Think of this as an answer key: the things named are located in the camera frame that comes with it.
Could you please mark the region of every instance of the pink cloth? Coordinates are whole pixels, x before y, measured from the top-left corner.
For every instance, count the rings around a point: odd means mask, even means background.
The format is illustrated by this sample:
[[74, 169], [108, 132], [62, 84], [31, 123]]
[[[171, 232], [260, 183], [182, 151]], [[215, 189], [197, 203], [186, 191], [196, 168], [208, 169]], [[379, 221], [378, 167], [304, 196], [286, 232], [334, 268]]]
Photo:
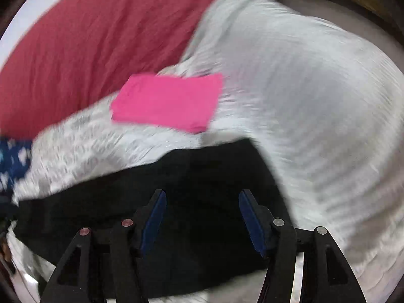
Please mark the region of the pink cloth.
[[221, 90], [221, 74], [200, 78], [132, 75], [110, 106], [112, 119], [200, 133], [215, 112]]

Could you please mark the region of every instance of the blue gripper pad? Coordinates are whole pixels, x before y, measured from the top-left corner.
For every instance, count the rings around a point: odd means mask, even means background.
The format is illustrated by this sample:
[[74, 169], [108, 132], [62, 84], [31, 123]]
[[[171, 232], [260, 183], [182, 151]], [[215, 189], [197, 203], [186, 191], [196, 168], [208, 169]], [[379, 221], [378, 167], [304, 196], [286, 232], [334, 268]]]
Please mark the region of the blue gripper pad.
[[135, 213], [135, 246], [142, 255], [146, 254], [156, 240], [166, 206], [166, 193], [158, 189], [154, 192], [149, 203], [139, 208]]
[[240, 192], [238, 203], [255, 250], [262, 257], [266, 257], [267, 251], [276, 246], [276, 238], [271, 228], [271, 212], [265, 206], [258, 205], [248, 189]]

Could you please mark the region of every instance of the wrinkled cloth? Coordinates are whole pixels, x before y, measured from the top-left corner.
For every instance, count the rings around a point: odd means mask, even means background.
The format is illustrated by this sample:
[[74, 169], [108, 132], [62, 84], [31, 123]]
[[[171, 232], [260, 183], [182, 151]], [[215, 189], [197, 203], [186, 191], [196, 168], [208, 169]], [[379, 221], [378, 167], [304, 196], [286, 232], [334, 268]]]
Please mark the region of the wrinkled cloth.
[[221, 88], [221, 74], [198, 78], [132, 75], [111, 104], [112, 119], [204, 132], [215, 112]]
[[[247, 136], [274, 170], [297, 226], [328, 228], [367, 302], [384, 303], [404, 270], [403, 74], [370, 42], [274, 0], [216, 0], [181, 62], [161, 74], [216, 72], [223, 92], [207, 132], [120, 130], [100, 103], [94, 116], [86, 110], [39, 136], [32, 176], [17, 184], [16, 195], [50, 195], [153, 160], [173, 142], [212, 145]], [[130, 137], [137, 137], [135, 151]], [[23, 247], [15, 238], [13, 244], [18, 256]], [[299, 258], [292, 302], [301, 267]], [[258, 272], [185, 300], [255, 303], [263, 278]]]
[[32, 141], [0, 138], [0, 192], [11, 190], [31, 164]]

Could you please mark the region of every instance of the white fabric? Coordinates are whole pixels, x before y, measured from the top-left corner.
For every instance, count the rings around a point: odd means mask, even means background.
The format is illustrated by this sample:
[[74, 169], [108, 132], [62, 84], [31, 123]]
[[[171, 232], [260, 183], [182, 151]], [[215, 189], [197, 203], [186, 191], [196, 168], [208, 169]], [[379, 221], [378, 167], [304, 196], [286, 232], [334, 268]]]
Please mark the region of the white fabric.
[[404, 72], [404, 47], [381, 27], [340, 4], [328, 0], [277, 0], [300, 14], [328, 20], [372, 42]]
[[0, 71], [21, 38], [60, 0], [27, 0], [0, 38]]
[[[328, 228], [368, 303], [385, 302], [404, 270], [404, 75], [370, 42], [273, 0], [216, 0], [182, 62], [165, 70], [216, 71], [225, 84], [205, 134], [110, 124], [107, 98], [40, 134], [17, 197], [55, 193], [174, 147], [249, 136], [274, 168], [296, 224]], [[299, 259], [292, 302], [300, 268]], [[227, 294], [207, 291], [209, 301], [242, 292], [255, 302], [262, 282], [248, 279]]]

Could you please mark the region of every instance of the pile of laundry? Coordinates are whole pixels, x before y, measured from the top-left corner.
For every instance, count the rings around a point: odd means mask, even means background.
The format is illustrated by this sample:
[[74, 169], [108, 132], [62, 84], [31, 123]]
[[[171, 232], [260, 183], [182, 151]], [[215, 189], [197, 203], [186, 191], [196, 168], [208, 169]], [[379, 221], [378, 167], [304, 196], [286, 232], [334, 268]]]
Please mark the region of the pile of laundry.
[[[384, 53], [334, 24], [273, 0], [216, 0], [178, 64], [36, 137], [14, 187], [13, 255], [47, 280], [79, 228], [109, 227], [159, 188], [168, 206], [140, 264], [147, 297], [256, 302], [265, 265], [235, 197], [249, 188], [274, 216], [325, 226], [367, 301], [382, 301], [404, 266], [402, 83]], [[300, 287], [296, 276], [292, 302]]]

